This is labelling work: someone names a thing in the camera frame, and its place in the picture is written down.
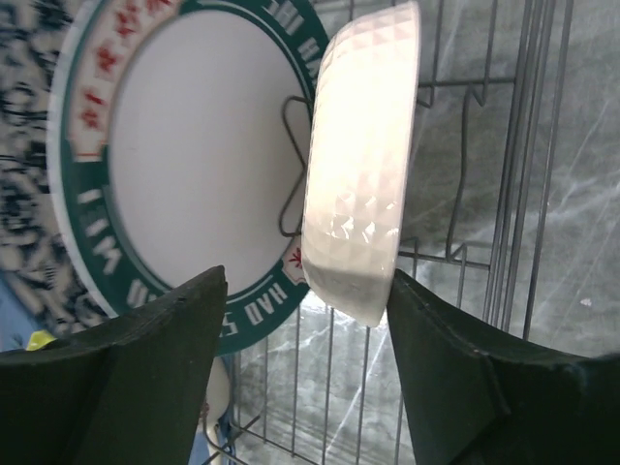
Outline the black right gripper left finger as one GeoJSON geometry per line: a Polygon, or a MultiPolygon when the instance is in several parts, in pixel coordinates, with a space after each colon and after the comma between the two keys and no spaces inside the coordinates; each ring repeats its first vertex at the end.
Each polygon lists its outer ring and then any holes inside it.
{"type": "Polygon", "coordinates": [[[228,284],[214,266],[129,313],[1,355],[5,464],[185,464],[228,284]]]}

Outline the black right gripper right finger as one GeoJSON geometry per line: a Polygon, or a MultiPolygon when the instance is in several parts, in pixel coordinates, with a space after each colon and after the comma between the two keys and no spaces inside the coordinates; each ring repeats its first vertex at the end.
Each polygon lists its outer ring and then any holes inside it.
{"type": "Polygon", "coordinates": [[[402,271],[387,319],[417,463],[618,462],[618,355],[519,339],[402,271]]]}

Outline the teal rim white plate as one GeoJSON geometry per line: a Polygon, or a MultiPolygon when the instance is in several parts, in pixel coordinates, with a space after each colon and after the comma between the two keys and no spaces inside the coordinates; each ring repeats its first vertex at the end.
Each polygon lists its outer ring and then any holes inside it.
{"type": "Polygon", "coordinates": [[[295,229],[326,50],[307,1],[87,1],[54,74],[47,174],[77,274],[115,317],[213,265],[219,353],[308,288],[295,229]]]}

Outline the blue floral plate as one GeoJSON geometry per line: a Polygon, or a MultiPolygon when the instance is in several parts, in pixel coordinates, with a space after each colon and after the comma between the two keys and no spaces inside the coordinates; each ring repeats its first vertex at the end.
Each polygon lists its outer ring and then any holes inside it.
{"type": "Polygon", "coordinates": [[[47,104],[79,1],[1,4],[1,275],[55,336],[106,320],[79,281],[47,183],[47,104]]]}

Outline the cream square cartoon dish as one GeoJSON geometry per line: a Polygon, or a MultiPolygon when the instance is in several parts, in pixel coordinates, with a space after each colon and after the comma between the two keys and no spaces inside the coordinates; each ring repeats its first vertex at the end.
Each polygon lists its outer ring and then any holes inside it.
{"type": "Polygon", "coordinates": [[[307,168],[301,261],[311,290],[377,326],[396,267],[419,82],[420,10],[360,16],[321,62],[307,168]]]}

